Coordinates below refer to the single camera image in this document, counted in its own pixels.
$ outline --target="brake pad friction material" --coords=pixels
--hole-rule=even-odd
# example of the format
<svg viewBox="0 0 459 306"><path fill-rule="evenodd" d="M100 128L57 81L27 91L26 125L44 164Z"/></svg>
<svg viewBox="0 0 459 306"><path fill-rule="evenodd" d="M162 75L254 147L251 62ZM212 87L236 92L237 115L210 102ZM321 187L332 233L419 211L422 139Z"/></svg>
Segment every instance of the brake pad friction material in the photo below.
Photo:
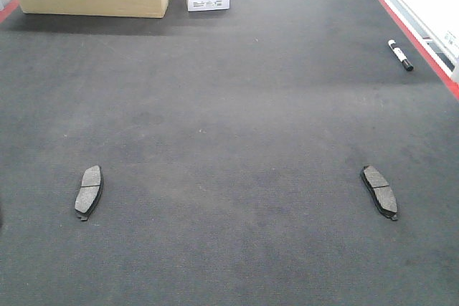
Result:
<svg viewBox="0 0 459 306"><path fill-rule="evenodd" d="M93 212L102 193L103 177L100 166L93 166L85 171L80 192L75 200L75 210L77 217L81 221L86 221Z"/></svg>
<svg viewBox="0 0 459 306"><path fill-rule="evenodd" d="M393 221L397 220L397 200L383 175L373 166L365 166L361 177L373 197L379 212Z"/></svg>

